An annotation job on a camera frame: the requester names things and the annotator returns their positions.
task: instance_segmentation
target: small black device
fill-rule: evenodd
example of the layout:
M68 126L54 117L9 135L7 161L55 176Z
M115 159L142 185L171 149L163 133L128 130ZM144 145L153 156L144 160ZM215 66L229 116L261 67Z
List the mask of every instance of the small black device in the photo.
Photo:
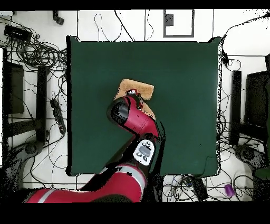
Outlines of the small black device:
M65 134L66 133L66 126L64 123L64 119L62 116L62 112L61 112L59 103L55 99L52 99L50 101L50 103L51 103L51 107L53 108L53 116L55 117L55 120L58 123L59 131L61 134Z
M20 41L25 41L25 42L30 42L31 36L32 36L31 32L27 30L22 30L20 28L9 26L9 25L5 26L4 35L9 36L10 38L13 38L15 40L20 40Z
M203 201L208 198L208 194L201 178L196 178L194 176L190 176L190 181L192 183L194 194L198 198L199 201Z
M55 20L59 25L64 24L64 19L59 17L59 11L53 11L53 20Z

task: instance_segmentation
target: green mat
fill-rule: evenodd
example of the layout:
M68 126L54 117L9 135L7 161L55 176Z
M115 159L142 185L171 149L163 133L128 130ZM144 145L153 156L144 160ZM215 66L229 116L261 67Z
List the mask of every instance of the green mat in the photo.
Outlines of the green mat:
M166 131L161 175L215 175L220 41L79 42L68 36L67 173L99 173L131 137L107 119L106 110L122 79L132 79L155 87L147 104Z

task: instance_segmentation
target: black cable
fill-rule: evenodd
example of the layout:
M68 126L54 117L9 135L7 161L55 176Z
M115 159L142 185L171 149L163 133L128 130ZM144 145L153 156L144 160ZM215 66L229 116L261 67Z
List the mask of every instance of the black cable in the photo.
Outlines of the black cable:
M46 188L45 184L42 183L42 182L41 182L40 180L38 180L37 178L35 178L34 175L33 175L33 173L32 173L32 168L33 168L33 166L34 166L34 164L35 164L35 156L33 157L33 159L34 159L34 161L33 161L33 164L32 164L32 166L31 166L31 168L30 168L30 174L31 174L32 178L33 178L35 181L39 182L40 184L42 184L42 185Z
M252 182L253 182L253 179L251 179L249 176L247 176L247 175L239 175L239 176L237 176L237 177L235 177L234 178L234 181L233 181L233 188L234 188L234 191L235 191L235 196L236 196L236 198L239 200L239 201L241 201L240 199L239 199L239 197L238 197L238 194L237 194L237 192L236 192L236 185L235 185L235 181L238 179L238 178L240 178L240 177L246 177L246 178L249 178Z
M57 162L57 160L61 157L61 156L64 156L64 155L60 155L60 156L58 156L58 158L55 160L55 162L53 163L53 168L52 168L52 185L51 185L51 187L53 188L54 187L54 185L53 185L53 169L54 169L54 167L56 166L55 164L56 164L56 162Z
M242 64L241 64L241 62L240 62L239 60L237 60L237 59L228 59L228 60L232 62L231 65L228 65L228 64L225 63L225 67L226 67L229 71L233 72L233 70L230 70L230 69L228 68L228 66L230 67L230 66L233 65L233 61L238 61L238 62L240 63L240 66L239 66L239 68L238 68L236 71L239 71L239 70L240 70Z
M149 13L150 13L150 10L148 11L147 23L149 24L149 26L151 26L151 24L150 24L150 23L149 23L149 21L148 21ZM153 29L153 26L151 26L151 28L152 28L152 33L151 33L151 37L152 37L152 36L153 36L153 34L154 34L154 29Z
M116 13L115 10L114 10L114 13L115 13L116 17L119 19L121 25L123 26L124 30L126 31L126 33L128 34L128 36L130 37L130 39L131 39L132 41L135 41L134 39L132 39L132 37L130 36L129 32L128 32L127 29L124 27L122 21L121 21L120 18L118 17L118 15L117 15L117 13Z
M52 144L54 144L54 143L56 143L56 142L59 142L62 138L64 137L64 135L62 135L57 141L55 141L55 142L53 142L53 143L51 143L51 144L49 144L49 145L52 145ZM35 166L35 168L37 168L46 158L48 157L48 155L37 165L37 166Z

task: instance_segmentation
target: tangled wires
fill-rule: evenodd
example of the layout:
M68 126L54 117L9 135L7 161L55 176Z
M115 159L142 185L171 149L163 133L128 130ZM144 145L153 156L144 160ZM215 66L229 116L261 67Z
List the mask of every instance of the tangled wires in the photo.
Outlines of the tangled wires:
M19 60L18 62L23 62L26 66L37 69L39 66L47 66L52 71L61 71L66 68L66 49L60 50L56 45L48 42L40 42L37 39L39 35L31 28L27 28L23 25L15 23L17 28L31 32L31 40L29 42L21 41L14 38L7 38L7 41L1 41L2 47L11 47L12 52L16 52Z

